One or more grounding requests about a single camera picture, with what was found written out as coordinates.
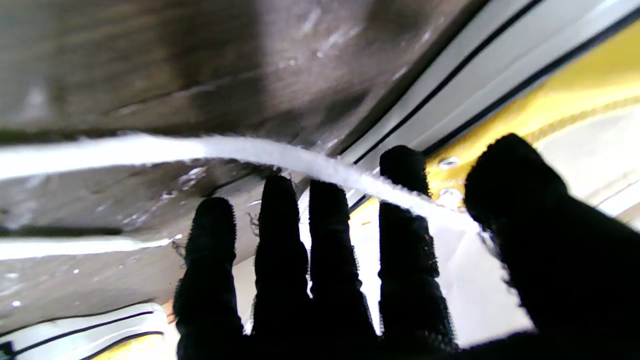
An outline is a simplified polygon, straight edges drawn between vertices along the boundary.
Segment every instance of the white surface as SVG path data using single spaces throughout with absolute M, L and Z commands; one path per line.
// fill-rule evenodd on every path
M 0 338 L 0 343 L 13 342 L 14 350 L 21 350 L 32 344 L 55 337 L 66 332 L 83 329 L 104 322 L 151 311 L 109 325 L 65 336 L 50 343 L 33 348 L 17 356 L 17 360 L 68 359 L 80 360 L 90 356 L 118 340 L 142 332 L 167 329 L 166 315 L 160 305 L 138 304 L 113 311 L 104 315 L 82 318 L 67 318 L 34 325 Z
M 497 27 L 502 22 L 499 19 L 508 17 L 492 5 L 493 2 L 479 14 L 478 21 L 471 22 L 462 31 L 459 38 L 472 38 L 469 33 L 486 33 L 488 28 Z M 395 145 L 404 144 L 414 149 L 429 147 L 530 75 L 638 6 L 640 0 L 546 0 L 540 3 L 472 60 L 431 102 L 370 152 L 358 166 L 366 170 L 375 169 L 380 155 Z M 452 42 L 425 71 L 421 80 L 407 93 L 406 101 L 414 99 L 415 102 L 415 94 L 421 92 L 425 96 L 439 82 L 439 76 L 443 75 L 437 69 L 444 66 L 440 63 L 457 64 L 460 61 L 459 57 L 452 56 L 464 53 L 458 51 L 459 47 L 468 49 L 470 46 L 457 41 Z M 403 100 L 396 108 L 406 114 L 409 110 Z M 382 122 L 397 122 L 396 108 L 387 115 L 389 119 L 385 117 Z M 357 158 L 366 150 L 359 143 L 353 148 L 354 153 L 349 153 L 349 159 Z M 354 203 L 361 196 L 360 192 L 353 193 L 349 203 Z

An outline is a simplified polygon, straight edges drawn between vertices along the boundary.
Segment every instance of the gloved hand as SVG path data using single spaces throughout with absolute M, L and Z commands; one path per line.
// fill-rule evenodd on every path
M 384 153 L 380 171 L 396 184 L 429 192 L 424 158 L 407 147 Z M 231 272 L 236 258 L 232 206 L 222 198 L 199 205 L 186 245 L 186 273 L 173 306 L 181 335 L 179 359 L 237 359 L 266 352 L 296 358 L 454 352 L 447 304 L 435 281 L 438 265 L 427 221 L 393 204 L 380 204 L 384 329 L 378 339 L 360 291 L 344 192 L 312 181 L 309 202 L 312 299 L 292 184 L 278 176 L 264 185 L 249 336 L 243 336 L 237 315 Z

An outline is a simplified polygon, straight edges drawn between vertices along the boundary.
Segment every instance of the black stripe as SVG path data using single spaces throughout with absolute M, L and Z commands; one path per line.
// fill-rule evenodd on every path
M 96 356 L 98 356 L 100 354 L 103 354 L 103 353 L 107 352 L 107 350 L 110 350 L 110 349 L 112 349 L 112 348 L 114 348 L 114 347 L 116 347 L 116 346 L 118 346 L 118 345 L 120 345 L 120 344 L 122 344 L 122 343 L 124 343 L 126 341 L 137 339 L 137 338 L 142 338 L 142 337 L 147 336 L 147 335 L 164 335 L 164 333 L 162 331 L 147 331 L 147 332 L 141 332 L 139 334 L 133 334 L 133 335 L 125 336 L 124 338 L 122 338 L 122 339 L 120 339 L 120 340 L 118 340 L 118 341 L 116 341 L 116 342 L 114 342 L 112 344 L 109 344 L 109 346 L 101 349 L 100 351 L 94 352 L 93 354 L 91 354 L 91 355 L 89 355 L 87 357 L 83 357 L 80 360 L 93 359 L 94 357 L 96 357 Z
M 486 39 L 484 39 L 478 46 L 476 46 L 471 53 L 467 54 L 460 63 L 451 70 L 451 72 L 436 86 L 425 98 L 421 100 L 420 103 L 412 110 L 406 114 L 400 122 L 398 122 L 389 132 L 384 134 L 373 146 L 371 146 L 367 151 L 365 151 L 356 161 L 355 164 L 359 163 L 364 159 L 370 152 L 372 152 L 375 148 L 377 148 L 382 142 L 384 142 L 388 137 L 390 137 L 393 133 L 395 133 L 400 127 L 402 127 L 406 122 L 411 120 L 411 118 L 418 113 L 429 101 L 431 101 L 442 89 L 444 89 L 478 54 L 480 54 L 484 49 L 486 49 L 495 39 L 497 39 L 503 32 L 505 32 L 511 25 L 513 25 L 516 21 L 520 20 L 527 12 L 533 9 L 537 4 L 541 3 L 542 0 L 532 0 L 529 1 L 524 7 L 522 7 L 519 11 L 513 14 L 507 21 L 503 22 L 493 33 L 489 34 Z
M 360 207 L 360 205 L 364 204 L 367 200 L 369 200 L 371 196 L 369 195 L 362 195 L 358 200 L 356 200 L 356 202 L 353 203 L 353 205 L 351 205 L 349 207 L 349 214 L 356 211 L 357 208 Z
M 49 339 L 46 339 L 46 340 L 42 340 L 42 341 L 39 341 L 39 342 L 37 342 L 35 344 L 29 345 L 26 348 L 22 348 L 22 349 L 16 351 L 15 355 L 18 356 L 20 354 L 23 354 L 23 353 L 29 351 L 29 350 L 33 350 L 36 347 L 41 347 L 42 345 L 48 344 L 48 343 L 50 343 L 52 341 L 56 341 L 56 340 L 65 338 L 65 337 L 70 336 L 70 335 L 78 334 L 80 332 L 89 331 L 89 330 L 95 329 L 96 327 L 101 327 L 101 326 L 105 326 L 105 325 L 111 325 L 112 323 L 121 322 L 123 320 L 128 320 L 128 319 L 131 319 L 131 318 L 137 318 L 138 316 L 142 316 L 142 315 L 150 315 L 150 314 L 153 314 L 153 313 L 154 313 L 153 311 L 145 311 L 143 313 L 138 313 L 138 314 L 135 314 L 135 315 L 129 315 L 129 316 L 126 316 L 126 317 L 123 317 L 123 318 L 119 318 L 119 319 L 116 319 L 116 320 L 112 320 L 112 321 L 109 321 L 109 322 L 103 322 L 103 323 L 99 323 L 97 325 L 87 326 L 87 327 L 84 327 L 82 329 L 76 329 L 76 330 L 73 330 L 73 331 L 65 332 L 64 334 L 59 334 L 59 335 L 56 335 L 56 336 L 54 336 L 52 338 L 49 338 Z
M 552 63 L 549 63 L 547 66 L 543 67 L 539 71 L 535 72 L 533 75 L 529 76 L 523 82 L 518 84 L 516 87 L 509 90 L 506 94 L 501 96 L 499 99 L 491 103 L 489 106 L 485 107 L 479 113 L 475 114 L 471 119 L 468 119 L 464 124 L 456 128 L 454 131 L 446 135 L 445 137 L 439 139 L 434 144 L 430 145 L 426 149 L 422 151 L 422 154 L 425 156 L 429 156 L 442 148 L 444 145 L 449 143 L 451 140 L 456 138 L 462 132 L 483 120 L 487 115 L 493 113 L 495 110 L 499 109 L 501 106 L 505 105 L 507 102 L 512 100 L 516 95 L 518 95 L 523 90 L 529 88 L 535 82 L 540 80 L 541 78 L 551 74 L 552 72 L 560 69 L 562 66 L 567 64 L 569 61 L 574 60 L 576 57 L 585 53 L 586 51 L 596 47 L 607 39 L 611 38 L 613 35 L 620 32 L 622 29 L 626 28 L 628 25 L 634 23 L 640 17 L 640 7 L 636 8 L 633 12 L 629 13 L 624 18 L 618 20 L 613 25 L 609 26 L 607 29 L 601 31 L 597 35 L 591 37 L 586 40 L 582 44 L 578 45 L 575 49 L 569 51 L 568 53 L 562 55 Z

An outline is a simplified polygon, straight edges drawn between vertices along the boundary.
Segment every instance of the yellow panel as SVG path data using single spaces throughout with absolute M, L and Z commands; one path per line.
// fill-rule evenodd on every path
M 140 360 L 149 359 L 149 356 L 156 355 L 162 346 L 163 336 L 159 334 L 146 335 L 140 338 L 131 339 L 119 344 L 93 360 Z
M 533 146 L 580 122 L 625 111 L 640 104 L 640 21 L 573 60 L 538 88 L 513 101 L 492 118 L 468 131 L 427 160 L 429 185 L 437 200 L 440 190 L 464 193 L 464 181 L 487 145 L 508 133 Z M 460 159 L 452 168 L 438 163 Z

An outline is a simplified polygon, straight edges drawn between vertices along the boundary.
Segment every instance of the water droplet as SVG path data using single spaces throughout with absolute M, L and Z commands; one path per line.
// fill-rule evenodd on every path
M 193 185 L 196 185 L 198 180 L 207 174 L 206 170 L 207 168 L 205 167 L 198 167 L 189 171 L 186 175 L 180 176 L 178 178 L 178 188 L 180 188 L 180 190 L 190 189 Z
M 172 199 L 176 197 L 176 195 L 178 195 L 178 193 L 175 190 L 165 190 L 162 192 L 162 195 L 160 195 L 160 199 Z

